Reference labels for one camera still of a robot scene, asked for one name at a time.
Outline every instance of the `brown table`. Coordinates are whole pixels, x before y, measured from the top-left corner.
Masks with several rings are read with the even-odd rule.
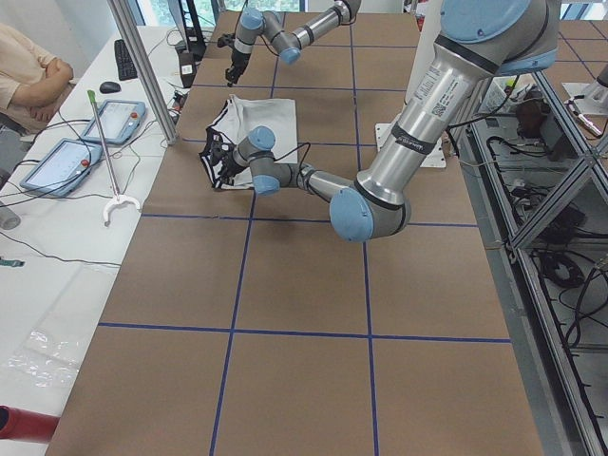
[[[365,245],[320,199],[215,193],[199,162],[229,94],[291,98],[307,161],[353,178],[418,36],[361,14],[295,66],[256,46],[234,88],[209,49],[48,456],[542,454],[455,159],[414,178],[409,228]]]

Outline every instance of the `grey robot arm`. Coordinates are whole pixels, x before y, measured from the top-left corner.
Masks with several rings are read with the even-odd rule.
[[[555,61],[560,5],[560,0],[445,0],[434,61],[371,167],[354,180],[307,163],[275,162],[274,135],[263,126],[232,152],[234,161],[251,167],[260,195],[298,187],[329,201],[333,228],[346,240],[394,235],[409,221],[406,186],[473,87],[495,74],[537,71]]]
[[[247,69],[258,36],[268,40],[279,58],[292,64],[300,57],[301,50],[336,27],[352,23],[361,0],[336,0],[333,6],[316,16],[292,33],[286,32],[272,11],[261,12],[255,8],[245,8],[240,15],[234,37],[222,37],[218,46],[230,46],[232,65],[226,69],[228,86],[238,83]]]

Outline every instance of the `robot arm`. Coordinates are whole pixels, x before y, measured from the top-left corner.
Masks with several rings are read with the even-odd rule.
[[[299,59],[303,48],[336,27],[350,24],[360,5],[361,0],[336,0],[331,8],[292,33],[283,29],[272,11],[245,8],[238,20],[236,34],[224,35],[218,41],[219,47],[230,46],[233,49],[232,66],[226,70],[228,86],[238,83],[247,69],[258,36],[266,38],[280,59],[290,65]]]
[[[560,5],[560,0],[445,0],[433,63],[371,167],[354,181],[306,163],[276,163],[274,135],[265,127],[235,149],[234,159],[251,167],[260,195],[291,186],[329,201],[333,228],[346,240],[396,234],[409,221],[405,187],[473,87],[495,74],[537,71],[554,62]]]

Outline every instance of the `computer mouse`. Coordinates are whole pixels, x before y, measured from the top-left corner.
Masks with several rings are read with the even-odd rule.
[[[121,91],[121,85],[113,81],[105,81],[99,86],[99,91],[102,93],[115,93]]]

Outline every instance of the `white desk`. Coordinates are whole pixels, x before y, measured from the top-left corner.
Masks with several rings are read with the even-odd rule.
[[[140,28],[148,51],[160,43],[150,54],[150,61],[159,80],[163,98],[167,102],[171,100],[174,92],[171,84],[181,86],[177,54],[165,42],[168,30],[170,28]],[[62,106],[61,114],[66,120],[92,116],[86,96],[87,89],[92,88],[97,92],[103,81],[118,82],[113,47],[117,37],[111,37]],[[176,34],[172,34],[169,42],[175,43],[177,39]],[[121,92],[110,95],[97,92],[97,101],[144,101],[148,112],[136,132],[137,135],[148,122],[155,119],[155,115],[139,80],[123,81],[120,84]],[[50,123],[60,121],[56,115]],[[74,128],[81,132],[84,126],[84,123],[76,124]],[[30,149],[26,159],[41,159],[62,138],[75,138],[75,135],[67,126],[47,130]],[[144,202],[165,150],[164,137],[158,124],[152,124],[147,132],[133,143],[133,148],[141,156],[141,162],[126,190],[124,187],[127,177],[138,160],[136,155],[128,148],[125,149],[121,157],[113,159],[114,169],[123,193]],[[29,170],[27,165],[20,166],[10,181],[18,184]],[[15,187],[7,184],[0,193],[0,199],[3,203],[10,204],[30,198],[27,195],[10,195],[16,191]],[[103,162],[92,170],[90,176],[85,178],[84,183],[70,196],[89,194],[112,195],[107,167]],[[47,255],[120,263],[140,213],[133,205],[116,208],[111,213],[111,224],[106,228],[102,211],[107,201],[108,199],[91,197],[35,199],[24,202],[11,207],[21,218],[21,224],[3,233],[23,240]],[[49,352],[52,352],[50,347],[61,348],[62,356],[67,356],[77,363],[82,362],[118,268],[64,263],[44,258],[28,247],[5,237],[0,237],[0,256],[26,262],[22,268],[0,267],[0,365],[5,364],[14,353],[21,351],[32,330],[41,326],[45,329],[45,334],[52,339],[48,341]],[[40,384],[33,376],[16,369],[0,368],[0,404],[61,415],[70,393],[71,382],[62,387],[41,387],[36,386],[36,383]],[[45,451],[45,445],[0,441],[0,455],[3,456],[34,456],[42,455]]]

